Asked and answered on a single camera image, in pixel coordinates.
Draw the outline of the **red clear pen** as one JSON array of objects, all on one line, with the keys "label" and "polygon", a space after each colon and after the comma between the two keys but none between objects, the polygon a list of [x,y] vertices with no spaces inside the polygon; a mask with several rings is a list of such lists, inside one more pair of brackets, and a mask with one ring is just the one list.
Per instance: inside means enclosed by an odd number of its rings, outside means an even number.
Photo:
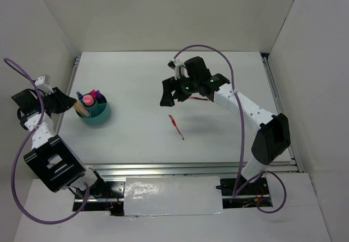
[{"label": "red clear pen", "polygon": [[194,100],[202,100],[202,101],[210,101],[209,99],[207,98],[201,98],[201,97],[196,97],[196,96],[191,96],[189,97],[190,99],[194,99]]}]

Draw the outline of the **orange pink highlighter marker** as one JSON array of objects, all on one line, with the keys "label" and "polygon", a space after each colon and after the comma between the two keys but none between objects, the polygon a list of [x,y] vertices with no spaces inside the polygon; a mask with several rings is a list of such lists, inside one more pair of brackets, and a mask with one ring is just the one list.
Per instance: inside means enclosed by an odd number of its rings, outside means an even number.
[{"label": "orange pink highlighter marker", "polygon": [[84,108],[84,106],[79,101],[73,104],[73,108],[81,117],[84,117],[84,118],[89,117],[89,112]]}]

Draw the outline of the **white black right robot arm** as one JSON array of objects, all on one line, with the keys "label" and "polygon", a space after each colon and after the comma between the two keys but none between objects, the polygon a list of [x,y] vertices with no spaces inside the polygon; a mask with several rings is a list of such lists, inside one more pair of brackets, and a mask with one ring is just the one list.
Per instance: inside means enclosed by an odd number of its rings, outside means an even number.
[{"label": "white black right robot arm", "polygon": [[185,62],[169,61],[174,76],[163,80],[163,95],[160,106],[172,107],[175,101],[184,102],[198,93],[234,115],[243,116],[244,126],[254,133],[252,156],[243,167],[238,188],[244,194],[257,187],[255,175],[263,172],[291,144],[288,118],[273,114],[232,88],[231,82],[222,74],[211,74],[201,57]]}]

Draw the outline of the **teal round desk organizer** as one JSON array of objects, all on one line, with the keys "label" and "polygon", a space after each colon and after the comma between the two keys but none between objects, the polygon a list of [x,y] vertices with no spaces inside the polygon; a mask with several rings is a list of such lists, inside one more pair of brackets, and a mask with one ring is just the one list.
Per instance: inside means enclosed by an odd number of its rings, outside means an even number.
[{"label": "teal round desk organizer", "polygon": [[111,108],[109,103],[107,102],[107,99],[104,96],[104,103],[98,103],[96,97],[95,99],[95,105],[92,107],[86,107],[83,104],[82,100],[79,100],[79,102],[84,106],[84,108],[89,112],[89,117],[84,118],[81,117],[77,112],[76,114],[80,117],[80,119],[89,126],[99,126],[104,124],[111,115]]}]

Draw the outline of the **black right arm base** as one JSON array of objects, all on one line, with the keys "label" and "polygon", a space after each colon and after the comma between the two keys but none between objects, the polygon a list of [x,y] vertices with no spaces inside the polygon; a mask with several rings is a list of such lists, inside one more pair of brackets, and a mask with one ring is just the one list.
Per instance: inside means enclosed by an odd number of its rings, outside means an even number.
[{"label": "black right arm base", "polygon": [[246,179],[240,178],[236,188],[235,196],[233,190],[236,178],[221,178],[220,183],[215,187],[221,192],[223,198],[253,198],[269,196],[269,187],[265,176],[258,177],[247,184]]}]

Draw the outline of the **pink black highlighter marker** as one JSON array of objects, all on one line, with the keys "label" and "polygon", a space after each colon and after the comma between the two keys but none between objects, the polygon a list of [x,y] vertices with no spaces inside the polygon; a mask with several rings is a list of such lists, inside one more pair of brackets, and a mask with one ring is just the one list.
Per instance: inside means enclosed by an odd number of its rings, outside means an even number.
[{"label": "pink black highlighter marker", "polygon": [[91,94],[91,96],[93,96],[94,98],[96,97],[96,92],[95,92],[95,90],[90,91],[90,94]]}]

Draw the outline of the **purple black highlighter marker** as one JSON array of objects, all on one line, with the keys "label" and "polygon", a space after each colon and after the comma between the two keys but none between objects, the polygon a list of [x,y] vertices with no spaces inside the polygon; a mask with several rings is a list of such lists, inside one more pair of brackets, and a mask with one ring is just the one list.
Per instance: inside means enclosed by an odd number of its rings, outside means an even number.
[{"label": "purple black highlighter marker", "polygon": [[95,91],[95,96],[98,103],[104,103],[104,96],[101,94],[100,90]]}]

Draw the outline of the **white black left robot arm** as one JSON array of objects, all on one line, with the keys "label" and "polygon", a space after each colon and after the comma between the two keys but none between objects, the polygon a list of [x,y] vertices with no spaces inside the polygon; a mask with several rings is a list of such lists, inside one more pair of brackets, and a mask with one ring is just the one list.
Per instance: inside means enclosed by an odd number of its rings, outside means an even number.
[{"label": "white black left robot arm", "polygon": [[19,107],[17,117],[21,126],[32,133],[31,151],[23,159],[46,187],[52,192],[73,187],[82,197],[88,186],[94,198],[105,196],[107,183],[95,170],[87,168],[53,129],[51,115],[69,110],[76,99],[57,87],[42,96],[43,102],[32,89],[11,98]]}]

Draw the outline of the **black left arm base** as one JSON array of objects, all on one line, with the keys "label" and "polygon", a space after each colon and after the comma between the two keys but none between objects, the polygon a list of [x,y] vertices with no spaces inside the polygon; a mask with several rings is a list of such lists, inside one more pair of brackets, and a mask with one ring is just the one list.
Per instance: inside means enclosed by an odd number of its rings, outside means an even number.
[{"label": "black left arm base", "polygon": [[105,181],[97,171],[93,171],[97,180],[90,187],[90,195],[94,198],[115,198],[120,201],[124,198],[124,181]]}]

